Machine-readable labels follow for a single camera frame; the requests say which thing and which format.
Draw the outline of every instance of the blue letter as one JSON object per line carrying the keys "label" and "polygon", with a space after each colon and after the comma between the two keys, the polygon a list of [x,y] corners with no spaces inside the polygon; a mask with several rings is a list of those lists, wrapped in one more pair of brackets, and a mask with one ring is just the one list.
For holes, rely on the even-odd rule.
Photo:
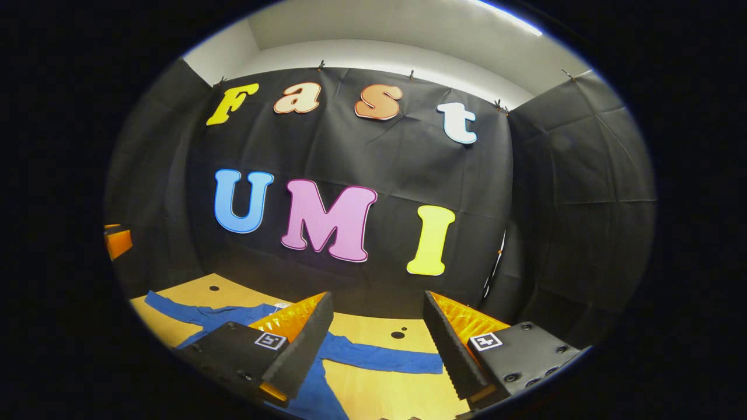
{"label": "blue letter", "polygon": [[459,102],[441,104],[436,107],[444,113],[444,131],[451,140],[457,143],[470,144],[477,141],[477,135],[467,131],[465,120],[474,121],[475,115],[465,111],[465,106]]}
{"label": "blue letter", "polygon": [[250,233],[262,224],[264,213],[264,193],[267,186],[273,183],[273,176],[266,172],[251,172],[247,177],[252,184],[252,195],[249,198],[249,214],[238,217],[233,213],[233,191],[236,182],[241,179],[237,170],[221,169],[215,173],[218,185],[215,188],[215,218],[221,226],[236,233]]}

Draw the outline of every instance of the table surface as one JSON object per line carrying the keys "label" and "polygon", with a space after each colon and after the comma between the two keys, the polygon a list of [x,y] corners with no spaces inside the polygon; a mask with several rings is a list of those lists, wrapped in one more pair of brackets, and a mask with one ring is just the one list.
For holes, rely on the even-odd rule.
{"label": "table surface", "polygon": [[[156,291],[176,303],[191,306],[257,306],[292,303],[268,296],[210,274],[184,284]],[[145,296],[131,300],[145,325],[167,346],[175,347],[202,327],[177,321],[145,304]],[[438,353],[422,319],[370,318],[335,312],[329,331],[351,342],[395,350]],[[404,338],[395,339],[395,331]],[[370,371],[323,361],[329,387],[337,395],[350,420],[453,420],[469,411],[456,396],[446,368],[442,374],[403,374]]]}

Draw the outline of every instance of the blue cloth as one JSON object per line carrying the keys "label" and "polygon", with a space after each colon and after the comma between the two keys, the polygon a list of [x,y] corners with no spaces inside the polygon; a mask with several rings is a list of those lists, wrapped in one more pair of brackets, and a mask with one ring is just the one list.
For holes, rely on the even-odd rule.
{"label": "blue cloth", "polygon": [[[207,306],[187,306],[172,302],[152,291],[148,292],[145,302],[166,316],[202,326],[202,331],[192,335],[177,348],[184,348],[194,343],[226,322],[233,321],[248,325],[279,310],[275,306],[265,304],[253,308],[226,306],[219,309]],[[438,354],[360,345],[350,342],[346,337],[335,336],[327,332],[319,347],[317,358],[298,390],[298,396],[288,403],[288,408],[266,404],[307,420],[348,420],[345,410],[342,409],[335,393],[327,384],[326,372],[322,364],[322,360],[325,359],[357,368],[407,374],[441,374],[444,367]]]}

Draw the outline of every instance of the ceiling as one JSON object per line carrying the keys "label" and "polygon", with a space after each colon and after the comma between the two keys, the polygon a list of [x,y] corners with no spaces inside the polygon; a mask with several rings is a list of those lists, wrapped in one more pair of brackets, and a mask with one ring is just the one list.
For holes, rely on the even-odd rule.
{"label": "ceiling", "polygon": [[248,21],[260,49],[339,39],[401,43],[476,64],[533,95],[568,79],[560,67],[572,75],[589,70],[548,34],[537,37],[469,0],[285,0]]}

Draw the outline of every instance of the pink letter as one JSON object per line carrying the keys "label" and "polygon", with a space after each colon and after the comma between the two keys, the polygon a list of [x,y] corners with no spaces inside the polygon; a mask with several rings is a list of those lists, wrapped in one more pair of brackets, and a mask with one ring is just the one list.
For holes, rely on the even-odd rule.
{"label": "pink letter", "polygon": [[363,262],[368,253],[363,250],[366,218],[371,204],[376,202],[376,191],[363,187],[347,187],[337,197],[335,204],[324,210],[319,188],[313,181],[293,179],[288,182],[291,192],[291,216],[288,233],[280,242],[292,250],[306,249],[303,227],[311,240],[315,252],[320,252],[337,230],[335,243],[329,254],[337,259]]}

